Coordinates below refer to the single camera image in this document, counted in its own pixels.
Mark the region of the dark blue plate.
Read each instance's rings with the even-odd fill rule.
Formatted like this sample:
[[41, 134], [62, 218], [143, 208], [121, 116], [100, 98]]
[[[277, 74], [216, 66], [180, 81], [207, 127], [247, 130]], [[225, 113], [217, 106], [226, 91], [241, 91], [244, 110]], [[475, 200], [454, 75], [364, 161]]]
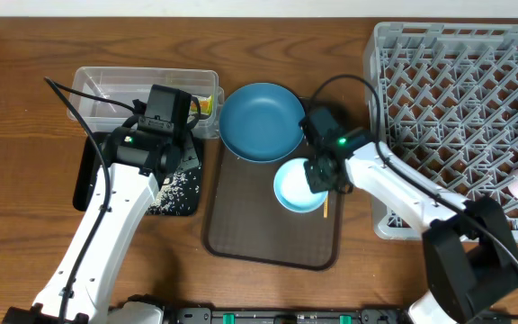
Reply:
[[255, 163], [288, 156], [303, 139], [299, 122], [305, 110], [287, 88], [272, 83], [245, 85], [225, 101], [219, 135], [233, 154]]

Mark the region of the yellow snack wrapper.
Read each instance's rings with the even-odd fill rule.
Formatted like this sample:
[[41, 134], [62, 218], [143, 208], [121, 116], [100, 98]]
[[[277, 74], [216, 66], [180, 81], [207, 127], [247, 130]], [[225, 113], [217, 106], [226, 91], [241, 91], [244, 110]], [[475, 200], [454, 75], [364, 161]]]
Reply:
[[201, 95], [194, 95], [192, 97], [193, 99], [197, 99], [197, 102], [199, 104], [196, 104], [195, 102], [191, 103], [191, 111], [196, 113], [198, 112], [197, 107], [200, 107], [201, 114], [204, 116], [211, 116], [214, 111], [214, 96], [201, 96]]

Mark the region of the rice pile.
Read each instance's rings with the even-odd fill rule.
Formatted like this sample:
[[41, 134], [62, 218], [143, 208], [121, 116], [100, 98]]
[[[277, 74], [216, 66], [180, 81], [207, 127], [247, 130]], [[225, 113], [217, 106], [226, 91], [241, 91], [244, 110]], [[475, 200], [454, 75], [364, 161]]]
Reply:
[[187, 175], [178, 175], [171, 184], [163, 184], [154, 202], [148, 207], [147, 214], [159, 216], [193, 215], [198, 208], [201, 196], [201, 169]]

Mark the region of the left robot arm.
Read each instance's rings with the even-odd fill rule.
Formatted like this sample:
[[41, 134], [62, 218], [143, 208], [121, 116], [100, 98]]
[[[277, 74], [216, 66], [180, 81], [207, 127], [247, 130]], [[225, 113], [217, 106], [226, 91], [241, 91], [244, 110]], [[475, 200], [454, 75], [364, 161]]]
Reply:
[[28, 323], [162, 323], [164, 307], [147, 295], [111, 310], [112, 289], [136, 229], [162, 184], [155, 172], [138, 166], [139, 154], [156, 153], [165, 140], [137, 131], [126, 135], [120, 129], [99, 133], [91, 142], [111, 151], [111, 140], [119, 142], [117, 157], [109, 162], [99, 156], [94, 192], [75, 236], [57, 272], [37, 295], [28, 310], [12, 307], [6, 324]]

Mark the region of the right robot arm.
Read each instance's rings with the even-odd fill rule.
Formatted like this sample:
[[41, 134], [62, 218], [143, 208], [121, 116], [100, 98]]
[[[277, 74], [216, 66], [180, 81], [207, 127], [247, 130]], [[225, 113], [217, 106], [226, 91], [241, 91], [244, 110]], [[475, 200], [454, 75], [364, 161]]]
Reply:
[[428, 291], [407, 311], [413, 323], [470, 323], [518, 289], [518, 247], [500, 204], [471, 201], [435, 184], [365, 129], [304, 131], [315, 156], [310, 190], [371, 194], [421, 236]]

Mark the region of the light blue bowl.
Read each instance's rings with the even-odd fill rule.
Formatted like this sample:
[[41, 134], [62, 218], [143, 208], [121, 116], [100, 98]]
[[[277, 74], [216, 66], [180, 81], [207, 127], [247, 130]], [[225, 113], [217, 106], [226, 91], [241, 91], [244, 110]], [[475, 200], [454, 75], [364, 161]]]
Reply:
[[312, 193], [308, 185], [304, 157], [285, 162], [273, 179], [273, 191], [278, 202], [287, 210], [296, 213], [309, 213], [321, 207], [328, 192]]

